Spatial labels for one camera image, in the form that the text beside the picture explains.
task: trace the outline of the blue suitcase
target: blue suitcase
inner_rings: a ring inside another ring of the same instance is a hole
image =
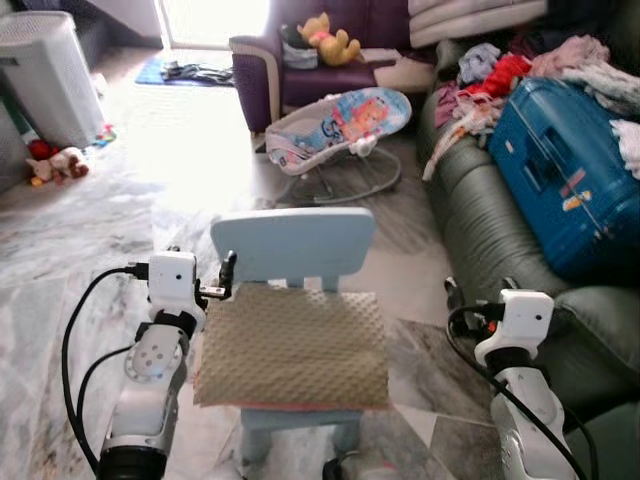
[[[624,169],[613,118],[577,87],[528,78],[489,143],[551,268],[568,279],[637,283],[640,183]]]

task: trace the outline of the baby bouncer seat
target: baby bouncer seat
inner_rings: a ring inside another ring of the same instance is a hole
[[[296,194],[299,189],[294,187],[312,169],[316,170],[324,193],[313,195],[304,203],[348,202],[394,188],[401,179],[400,160],[377,142],[399,131],[410,118],[411,104],[402,93],[388,88],[364,88],[328,96],[273,123],[266,131],[267,154],[292,177],[279,200],[290,196],[294,203],[301,201]],[[364,168],[360,174],[367,187],[338,195],[322,169],[345,157],[361,162]],[[373,161],[384,165],[376,170]]]

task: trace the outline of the purple sofa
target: purple sofa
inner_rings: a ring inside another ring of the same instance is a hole
[[[271,0],[261,37],[229,39],[236,88],[249,130],[263,132],[283,110],[313,103],[330,93],[376,86],[373,69],[353,61],[342,67],[287,69],[282,64],[282,24],[304,24],[327,12],[331,32],[343,28],[363,48],[410,50],[407,0]]]

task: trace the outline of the chair backrest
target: chair backrest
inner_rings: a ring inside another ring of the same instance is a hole
[[[286,279],[301,287],[321,277],[325,290],[362,267],[375,220],[365,208],[294,208],[225,215],[211,226],[222,258],[238,254],[236,281]]]

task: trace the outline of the doorway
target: doorway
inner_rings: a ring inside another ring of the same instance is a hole
[[[260,35],[269,0],[160,0],[171,48],[228,49],[235,35]]]

